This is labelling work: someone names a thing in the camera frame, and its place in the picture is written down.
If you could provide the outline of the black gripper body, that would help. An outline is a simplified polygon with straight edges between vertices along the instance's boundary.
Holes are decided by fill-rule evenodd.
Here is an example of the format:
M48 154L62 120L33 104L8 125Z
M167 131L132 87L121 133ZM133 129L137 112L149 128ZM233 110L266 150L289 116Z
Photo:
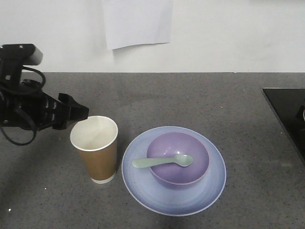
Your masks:
M0 126L37 130L62 121L60 102L42 91L45 75L30 65L0 61Z

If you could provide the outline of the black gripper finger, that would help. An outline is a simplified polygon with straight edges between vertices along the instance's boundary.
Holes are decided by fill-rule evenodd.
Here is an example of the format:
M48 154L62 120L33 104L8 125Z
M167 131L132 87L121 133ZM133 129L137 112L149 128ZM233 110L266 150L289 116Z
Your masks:
M71 124L71 121L63 120L63 121L59 121L59 122L55 123L52 126L52 128L55 130L64 130L64 129L67 129L70 124Z
M66 121L82 121L88 118L89 109L77 103L74 98L68 94L59 93L60 116Z

